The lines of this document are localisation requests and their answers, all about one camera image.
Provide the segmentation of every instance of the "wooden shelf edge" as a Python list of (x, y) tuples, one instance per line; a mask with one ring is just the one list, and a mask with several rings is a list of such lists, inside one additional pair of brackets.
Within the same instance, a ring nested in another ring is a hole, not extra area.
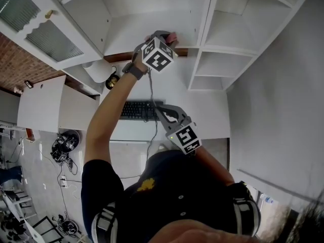
[[(179, 57), (187, 57), (188, 56), (188, 49), (187, 48), (175, 48), (175, 52), (178, 54)], [(124, 52), (113, 54), (109, 56), (104, 56), (104, 60), (108, 61), (109, 63), (121, 62), (121, 61), (130, 61), (132, 59), (133, 52)]]

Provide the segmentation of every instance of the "electrical cable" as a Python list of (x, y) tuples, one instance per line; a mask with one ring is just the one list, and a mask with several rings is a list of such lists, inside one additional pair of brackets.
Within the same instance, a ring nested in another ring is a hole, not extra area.
[(13, 164), (17, 163), (18, 160), (19, 160), (19, 158), (20, 158), (20, 153), (21, 153), (21, 152), (22, 152), (22, 148), (21, 148), (21, 150), (19, 151), (18, 159), (17, 159), (15, 162), (11, 162), (11, 161), (7, 160), (7, 163), (13, 163)]
[(7, 161), (10, 161), (11, 158), (13, 157), (13, 155), (14, 155), (14, 153), (15, 153), (17, 147), (18, 147), (18, 145), (20, 144), (20, 139), (23, 140), (24, 138), (26, 138), (26, 136), (27, 136), (27, 135), (25, 135), (24, 137), (20, 137), (20, 138), (19, 138), (18, 143), (17, 143), (17, 145), (16, 145), (16, 147), (15, 147), (15, 149), (14, 149), (14, 152), (12, 152), (10, 158), (9, 158)]
[(75, 187), (75, 190), (72, 192), (72, 196), (73, 196), (75, 199), (80, 200), (80, 198), (78, 198), (78, 197), (76, 197), (76, 196), (74, 195), (74, 193), (75, 193), (76, 191), (78, 191), (78, 189), (79, 189), (75, 184), (70, 184), (69, 186), (66, 187), (66, 189), (70, 188), (71, 186), (74, 186), (74, 187)]
[[(153, 97), (153, 83), (152, 83), (152, 76), (151, 76), (151, 71), (152, 69), (149, 68), (149, 70), (147, 71), (147, 74), (148, 74), (148, 78), (149, 78), (149, 82), (150, 82), (150, 90), (151, 90), (151, 103), (152, 103), (152, 106), (154, 108), (154, 111), (156, 109), (156, 104), (154, 102), (154, 97)], [(147, 147), (147, 152), (146, 152), (146, 164), (147, 164), (147, 161), (148, 161), (148, 155), (150, 153), (150, 149), (151, 149), (151, 146), (153, 144), (153, 141), (155, 139), (155, 137), (157, 136), (157, 119), (156, 119), (156, 114), (154, 114), (154, 121), (155, 121), (155, 134), (153, 136), (153, 138), (151, 139), (148, 147)]]
[(67, 164), (67, 166), (68, 166), (69, 171), (71, 172), (71, 174), (73, 174), (74, 176), (76, 176), (76, 175), (77, 175), (77, 170), (78, 170), (78, 168), (77, 168), (77, 164), (73, 161), (73, 159), (71, 159), (71, 158), (69, 158), (69, 159), (72, 161), (72, 168), (73, 168), (73, 164), (75, 165), (75, 167), (76, 167), (76, 172), (75, 172), (75, 173), (72, 172), (72, 168), (70, 168), (70, 165), (69, 165), (69, 163), (68, 163), (68, 160), (66, 160), (66, 164)]
[(76, 183), (82, 183), (82, 181), (75, 181), (75, 180), (65, 180), (65, 181), (71, 181), (71, 182), (76, 182)]
[(129, 179), (129, 178), (135, 178), (135, 177), (140, 177), (141, 175), (138, 176), (129, 176), (129, 177), (120, 177), (120, 179)]
[(65, 214), (65, 219), (70, 219), (69, 218), (69, 214), (68, 214), (68, 212), (67, 212), (67, 207), (66, 207), (66, 204), (65, 204), (65, 200), (64, 200), (64, 195), (63, 195), (63, 191), (62, 191), (62, 186), (60, 185), (60, 182), (59, 182), (59, 176), (61, 175), (61, 173), (62, 173), (62, 170), (63, 170), (63, 164), (61, 164), (61, 172), (59, 173), (59, 175), (57, 176), (57, 183), (59, 184), (59, 186), (60, 186), (60, 190), (61, 190), (61, 194), (62, 194), (62, 199), (63, 199), (63, 203), (64, 203), (64, 207), (65, 207), (65, 212), (64, 212), (64, 214)]
[(44, 157), (44, 158), (46, 158), (49, 162), (51, 162), (52, 163), (52, 165), (53, 165), (53, 167), (54, 167), (54, 169), (55, 169), (55, 171), (56, 171), (56, 166), (54, 165), (54, 163), (48, 158), (48, 157), (46, 157), (46, 156), (44, 156), (44, 154), (40, 151), (40, 150), (38, 150), (41, 154), (42, 154), (42, 156)]

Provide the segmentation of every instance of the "cabinet handle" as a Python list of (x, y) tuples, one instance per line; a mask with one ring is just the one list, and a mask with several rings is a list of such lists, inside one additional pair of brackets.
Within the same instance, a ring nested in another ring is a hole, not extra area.
[(50, 19), (52, 13), (53, 13), (53, 10), (49, 10), (49, 11), (45, 14), (45, 18), (46, 18), (46, 19)]

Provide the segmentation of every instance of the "brick wall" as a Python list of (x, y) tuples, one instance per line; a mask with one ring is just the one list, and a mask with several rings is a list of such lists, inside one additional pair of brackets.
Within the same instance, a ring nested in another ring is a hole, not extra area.
[[(38, 83), (61, 75), (65, 73), (51, 68), (0, 33), (0, 88), (13, 92), (14, 87), (26, 87), (25, 80)], [(69, 86), (79, 86), (72, 78), (68, 82), (72, 84)]]

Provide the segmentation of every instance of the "backpack strap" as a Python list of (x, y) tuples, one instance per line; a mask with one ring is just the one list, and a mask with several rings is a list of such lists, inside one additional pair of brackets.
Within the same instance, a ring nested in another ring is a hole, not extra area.
[(91, 226), (94, 243), (116, 243), (118, 222), (115, 217), (115, 203), (108, 204), (98, 213)]

